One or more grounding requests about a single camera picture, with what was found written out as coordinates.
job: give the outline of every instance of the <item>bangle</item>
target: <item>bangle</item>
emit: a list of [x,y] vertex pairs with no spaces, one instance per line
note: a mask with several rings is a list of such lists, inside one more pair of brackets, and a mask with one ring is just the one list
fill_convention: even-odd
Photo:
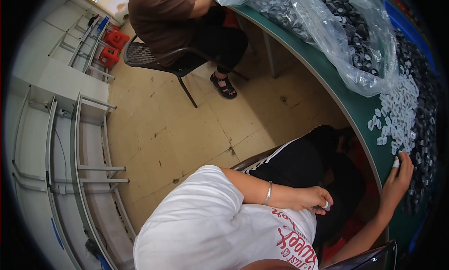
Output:
[[268,204],[268,201],[270,200],[270,197],[271,197],[271,187],[272,187],[273,183],[271,182],[271,180],[269,181],[269,183],[270,183],[270,188],[268,188],[267,196],[265,197],[265,201],[262,204],[262,205],[265,205],[265,206]]

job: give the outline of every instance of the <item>table leg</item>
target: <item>table leg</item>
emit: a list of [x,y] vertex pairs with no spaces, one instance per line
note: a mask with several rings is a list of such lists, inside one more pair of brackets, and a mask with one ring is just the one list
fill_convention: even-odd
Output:
[[276,74],[276,70],[274,68],[274,60],[273,60],[273,54],[271,50],[271,37],[268,35],[267,32],[263,31],[264,33],[264,40],[265,40],[265,46],[267,47],[267,55],[268,55],[268,63],[270,64],[270,71],[271,71],[271,77],[277,78],[278,75]]
[[[244,17],[242,17],[239,14],[236,14],[235,17],[237,18],[237,22],[239,23],[240,29],[248,36],[248,27],[246,26],[246,20]],[[252,54],[256,54],[256,50],[251,45],[250,38],[248,37],[248,48],[250,49],[250,52]]]

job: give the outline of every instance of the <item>finger bandage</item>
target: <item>finger bandage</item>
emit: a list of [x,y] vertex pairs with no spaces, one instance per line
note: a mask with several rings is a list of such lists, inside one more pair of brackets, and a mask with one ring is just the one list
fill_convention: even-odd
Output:
[[330,204],[329,204],[329,202],[328,201],[326,201],[326,206],[324,206],[324,207],[322,207],[323,208],[323,210],[325,210],[325,211],[330,211]]
[[397,158],[397,156],[394,158],[394,162],[393,162],[393,168],[398,168],[399,167],[399,159]]

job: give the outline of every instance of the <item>brown t-shirt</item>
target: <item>brown t-shirt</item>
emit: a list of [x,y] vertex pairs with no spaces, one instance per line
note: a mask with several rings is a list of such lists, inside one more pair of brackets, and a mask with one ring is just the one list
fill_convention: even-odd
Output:
[[[195,0],[129,0],[129,21],[137,36],[157,58],[186,47],[192,40],[196,21],[188,16]],[[180,56],[160,61],[169,66]]]

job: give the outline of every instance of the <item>hand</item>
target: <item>hand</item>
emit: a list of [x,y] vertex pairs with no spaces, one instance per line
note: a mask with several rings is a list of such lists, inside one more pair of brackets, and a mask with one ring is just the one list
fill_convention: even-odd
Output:
[[326,206],[326,201],[329,202],[330,205],[334,204],[334,200],[329,192],[319,186],[313,186],[309,188],[297,188],[297,200],[296,205],[293,209],[301,210],[301,209],[309,209],[316,214],[325,215],[326,211],[323,209],[313,208],[314,206],[324,207]]
[[390,221],[402,196],[407,192],[414,169],[412,160],[406,152],[402,151],[399,153],[399,158],[401,159],[401,169],[391,169],[390,175],[382,188],[382,195],[380,196],[378,215],[387,220],[387,222]]

